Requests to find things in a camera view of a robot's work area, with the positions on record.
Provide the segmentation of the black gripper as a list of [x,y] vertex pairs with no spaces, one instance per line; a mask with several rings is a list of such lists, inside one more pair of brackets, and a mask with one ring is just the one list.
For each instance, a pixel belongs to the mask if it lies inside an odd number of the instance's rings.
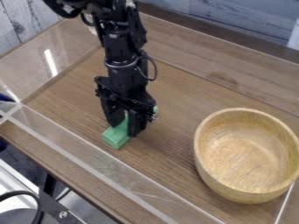
[[97,76],[96,95],[100,99],[106,122],[116,127],[125,119],[128,111],[128,135],[136,137],[152,121],[156,105],[146,92],[146,85],[154,78],[148,75],[148,60],[133,59],[122,63],[105,61],[106,76]]

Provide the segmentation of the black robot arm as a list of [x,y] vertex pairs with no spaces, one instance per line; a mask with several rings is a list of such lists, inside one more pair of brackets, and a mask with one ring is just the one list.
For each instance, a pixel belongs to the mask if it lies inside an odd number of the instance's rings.
[[154,61],[144,50],[144,28],[136,0],[42,0],[62,18],[80,18],[96,30],[104,48],[106,75],[94,78],[96,95],[106,122],[116,127],[128,121],[126,135],[136,137],[154,119],[156,102],[146,84]]

